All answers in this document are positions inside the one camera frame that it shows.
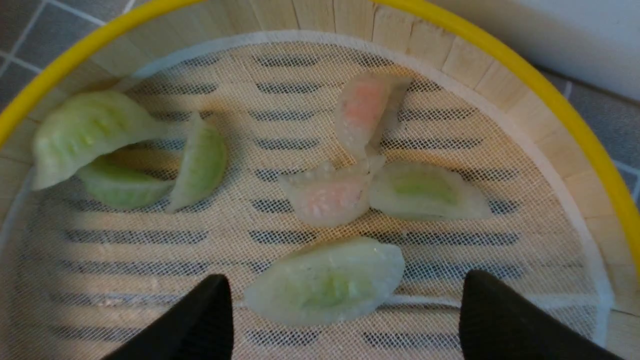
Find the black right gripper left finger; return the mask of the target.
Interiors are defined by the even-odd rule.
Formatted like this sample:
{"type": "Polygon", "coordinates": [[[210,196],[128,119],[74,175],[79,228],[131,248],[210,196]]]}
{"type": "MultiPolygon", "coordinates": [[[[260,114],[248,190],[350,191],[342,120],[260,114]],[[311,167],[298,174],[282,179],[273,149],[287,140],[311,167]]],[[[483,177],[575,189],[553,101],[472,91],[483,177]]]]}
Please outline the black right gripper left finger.
{"type": "Polygon", "coordinates": [[[206,276],[151,325],[105,360],[230,360],[233,299],[225,275],[206,276]]]}

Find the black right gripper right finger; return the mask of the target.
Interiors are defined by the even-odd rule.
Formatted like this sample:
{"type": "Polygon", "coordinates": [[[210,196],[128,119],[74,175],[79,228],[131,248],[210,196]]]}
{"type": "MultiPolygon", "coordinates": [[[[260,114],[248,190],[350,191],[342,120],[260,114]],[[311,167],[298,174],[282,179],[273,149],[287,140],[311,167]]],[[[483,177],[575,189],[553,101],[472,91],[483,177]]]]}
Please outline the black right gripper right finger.
{"type": "Polygon", "coordinates": [[[464,278],[459,341],[466,360],[618,358],[480,269],[464,278]]]}

